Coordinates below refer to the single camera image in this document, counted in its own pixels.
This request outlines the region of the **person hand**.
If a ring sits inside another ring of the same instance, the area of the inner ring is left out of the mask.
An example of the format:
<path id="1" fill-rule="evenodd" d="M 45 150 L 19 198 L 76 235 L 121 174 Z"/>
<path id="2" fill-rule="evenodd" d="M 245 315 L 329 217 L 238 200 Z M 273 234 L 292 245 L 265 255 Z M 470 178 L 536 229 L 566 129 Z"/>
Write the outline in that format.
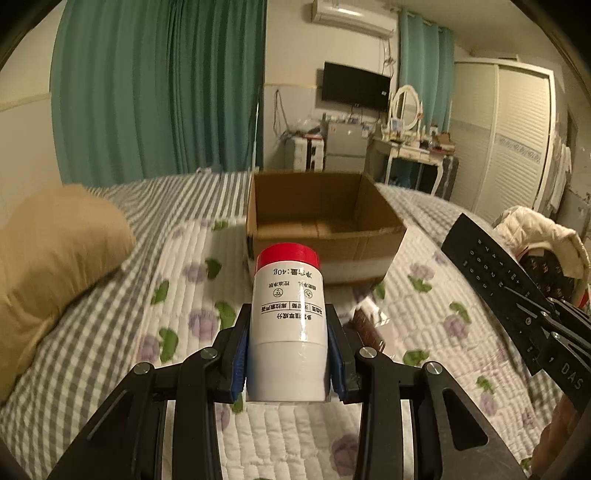
<path id="1" fill-rule="evenodd" d="M 570 439 L 581 415 L 566 395 L 556 405 L 551 422 L 541 433 L 532 455 L 532 475 L 540 478 Z"/>

